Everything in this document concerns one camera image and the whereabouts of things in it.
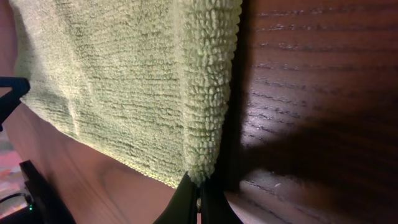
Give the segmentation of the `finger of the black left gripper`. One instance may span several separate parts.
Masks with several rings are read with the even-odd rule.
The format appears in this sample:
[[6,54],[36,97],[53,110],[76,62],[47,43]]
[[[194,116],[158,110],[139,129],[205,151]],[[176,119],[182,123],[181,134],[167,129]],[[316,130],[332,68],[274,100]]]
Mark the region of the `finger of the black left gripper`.
[[21,98],[30,90],[28,79],[19,77],[1,77],[1,88],[11,88],[1,97],[1,131],[3,122],[21,104]]

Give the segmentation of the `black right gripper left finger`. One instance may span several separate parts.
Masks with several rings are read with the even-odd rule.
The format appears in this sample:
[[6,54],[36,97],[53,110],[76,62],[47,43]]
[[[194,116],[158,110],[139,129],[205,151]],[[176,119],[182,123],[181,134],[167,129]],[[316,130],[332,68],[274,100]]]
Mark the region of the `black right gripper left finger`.
[[154,224],[196,224],[198,190],[186,172],[169,204]]

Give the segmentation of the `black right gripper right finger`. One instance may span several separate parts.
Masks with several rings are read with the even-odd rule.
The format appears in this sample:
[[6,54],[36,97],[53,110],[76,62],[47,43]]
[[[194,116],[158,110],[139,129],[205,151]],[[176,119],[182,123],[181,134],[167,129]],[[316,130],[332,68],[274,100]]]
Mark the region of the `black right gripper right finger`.
[[223,191],[211,180],[200,188],[202,224],[243,224],[233,211]]

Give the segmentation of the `green microfiber cloth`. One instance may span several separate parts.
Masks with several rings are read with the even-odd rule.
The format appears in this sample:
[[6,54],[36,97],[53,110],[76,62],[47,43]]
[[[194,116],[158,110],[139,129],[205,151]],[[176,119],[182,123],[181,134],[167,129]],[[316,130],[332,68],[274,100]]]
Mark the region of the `green microfiber cloth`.
[[61,133],[177,187],[214,172],[241,2],[13,0],[22,101]]

